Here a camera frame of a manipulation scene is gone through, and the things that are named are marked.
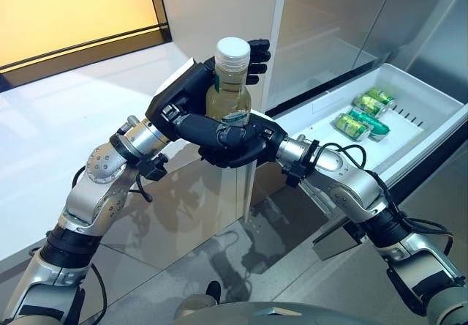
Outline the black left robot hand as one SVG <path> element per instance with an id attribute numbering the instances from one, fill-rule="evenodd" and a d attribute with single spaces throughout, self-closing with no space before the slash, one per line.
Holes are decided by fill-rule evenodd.
<path id="1" fill-rule="evenodd" d="M 211 58 L 194 62 L 154 96 L 147 120 L 171 142 L 212 149 L 239 144 L 252 109 L 248 88 L 266 74 L 269 48 L 267 39 L 220 39 Z"/>

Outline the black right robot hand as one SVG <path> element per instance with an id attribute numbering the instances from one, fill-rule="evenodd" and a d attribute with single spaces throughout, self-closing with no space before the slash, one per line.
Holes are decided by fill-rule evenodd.
<path id="1" fill-rule="evenodd" d="M 251 113 L 249 123 L 242 127 L 245 135 L 239 144 L 226 149 L 198 150 L 203 160 L 219 168 L 238 168 L 257 160 L 259 163 L 274 162 L 280 144 L 287 132 L 273 119 Z"/>

